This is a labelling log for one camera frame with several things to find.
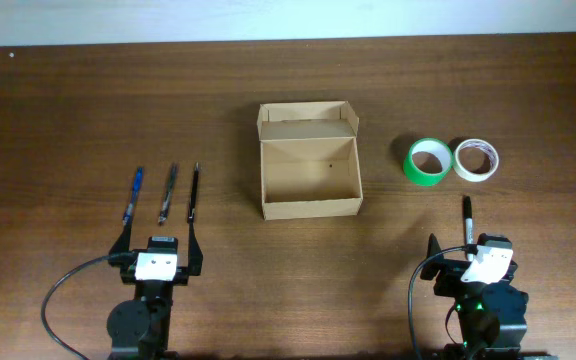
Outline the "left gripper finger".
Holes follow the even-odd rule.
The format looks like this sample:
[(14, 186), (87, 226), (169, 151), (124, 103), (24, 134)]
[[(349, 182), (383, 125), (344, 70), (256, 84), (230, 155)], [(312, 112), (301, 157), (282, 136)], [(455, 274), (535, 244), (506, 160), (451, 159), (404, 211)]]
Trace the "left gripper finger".
[(124, 265), (132, 259), (132, 252), (130, 251), (131, 232), (132, 224), (125, 224), (121, 234), (108, 252), (109, 265)]
[(196, 238), (194, 223), (190, 221), (188, 225), (188, 274), (190, 276), (200, 276), (202, 272), (204, 256)]

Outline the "black and white marker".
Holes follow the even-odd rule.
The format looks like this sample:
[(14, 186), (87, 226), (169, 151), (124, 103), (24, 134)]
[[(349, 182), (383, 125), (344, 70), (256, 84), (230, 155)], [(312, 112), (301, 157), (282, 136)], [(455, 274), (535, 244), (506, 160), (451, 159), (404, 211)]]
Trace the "black and white marker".
[(469, 196), (463, 198), (462, 213), (464, 222), (464, 241), (466, 245), (472, 245), (474, 243), (474, 222), (472, 217), (472, 203)]

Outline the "blue ballpoint pen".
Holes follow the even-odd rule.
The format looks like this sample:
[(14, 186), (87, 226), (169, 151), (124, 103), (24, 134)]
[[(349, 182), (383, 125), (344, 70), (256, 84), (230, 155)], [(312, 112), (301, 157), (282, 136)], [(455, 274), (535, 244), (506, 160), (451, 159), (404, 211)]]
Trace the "blue ballpoint pen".
[(133, 221), (135, 207), (143, 183), (143, 173), (144, 169), (142, 167), (138, 167), (135, 171), (135, 175), (130, 190), (129, 202), (122, 216), (122, 224), (124, 226), (130, 224)]

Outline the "cream masking tape roll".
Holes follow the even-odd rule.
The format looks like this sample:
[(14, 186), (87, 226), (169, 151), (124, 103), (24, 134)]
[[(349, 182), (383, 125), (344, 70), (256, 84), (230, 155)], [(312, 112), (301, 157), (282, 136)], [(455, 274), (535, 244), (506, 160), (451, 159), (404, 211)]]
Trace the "cream masking tape roll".
[[(475, 173), (468, 170), (460, 160), (460, 154), (468, 148), (478, 149), (483, 152), (490, 162), (490, 168), (485, 173)], [(453, 152), (453, 168), (457, 175), (469, 182), (483, 182), (489, 179), (498, 169), (500, 157), (497, 150), (487, 141), (477, 138), (470, 138), (462, 141)]]

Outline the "green tape roll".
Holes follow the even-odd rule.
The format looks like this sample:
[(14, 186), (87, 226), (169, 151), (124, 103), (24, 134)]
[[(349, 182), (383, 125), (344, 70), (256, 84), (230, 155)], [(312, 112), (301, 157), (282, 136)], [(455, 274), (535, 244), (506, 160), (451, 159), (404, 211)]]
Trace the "green tape roll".
[[(434, 156), (441, 166), (438, 173), (429, 173), (421, 170), (413, 160), (417, 153), (428, 153)], [(434, 186), (438, 184), (451, 170), (454, 157), (450, 148), (436, 138), (421, 138), (414, 142), (405, 157), (402, 168), (405, 176), (418, 186)]]

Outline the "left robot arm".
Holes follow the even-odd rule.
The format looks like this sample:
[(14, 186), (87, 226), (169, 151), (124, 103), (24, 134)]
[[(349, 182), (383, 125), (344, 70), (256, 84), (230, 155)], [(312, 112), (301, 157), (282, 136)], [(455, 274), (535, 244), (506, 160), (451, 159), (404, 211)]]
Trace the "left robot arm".
[(173, 290), (186, 286), (199, 276), (203, 253), (195, 236), (194, 222), (189, 221), (188, 264), (178, 261), (179, 240), (152, 236), (145, 249), (130, 250), (132, 225), (124, 229), (111, 247), (108, 263), (119, 269), (125, 285), (135, 287), (134, 297), (113, 308), (107, 319), (111, 338), (111, 359), (178, 359), (179, 353), (168, 348), (173, 307)]

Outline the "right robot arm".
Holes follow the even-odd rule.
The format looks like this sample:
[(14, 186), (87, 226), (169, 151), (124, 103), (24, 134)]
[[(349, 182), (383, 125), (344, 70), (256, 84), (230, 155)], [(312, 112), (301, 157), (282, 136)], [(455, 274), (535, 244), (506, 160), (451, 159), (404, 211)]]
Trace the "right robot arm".
[(434, 281), (434, 294), (454, 300), (462, 340), (451, 341), (435, 359), (517, 359), (527, 332), (529, 296), (511, 285), (517, 264), (510, 240), (482, 233), (476, 243), (454, 247), (472, 261), (447, 259), (431, 235), (419, 277)]

